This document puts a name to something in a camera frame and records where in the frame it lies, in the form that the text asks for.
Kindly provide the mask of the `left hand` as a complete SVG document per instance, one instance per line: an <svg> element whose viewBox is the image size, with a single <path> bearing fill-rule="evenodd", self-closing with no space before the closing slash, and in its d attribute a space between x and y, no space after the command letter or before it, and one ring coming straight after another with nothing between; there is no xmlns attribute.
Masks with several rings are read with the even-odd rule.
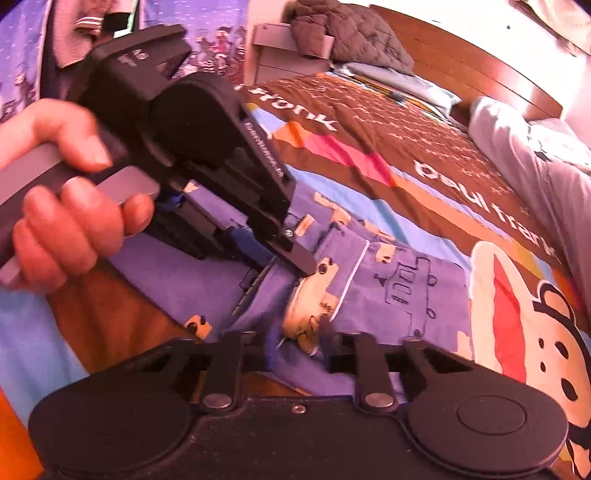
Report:
<svg viewBox="0 0 591 480"><path fill-rule="evenodd" d="M81 174L112 165L94 116L79 105L48 98L2 124L1 164L7 166L44 143L55 144L65 162ZM117 205L78 175L59 194L33 187L25 194L21 211L12 229L20 273L11 287L48 294L89 272L98 259L117 253L125 237L142 232L154 204L137 193Z"/></svg>

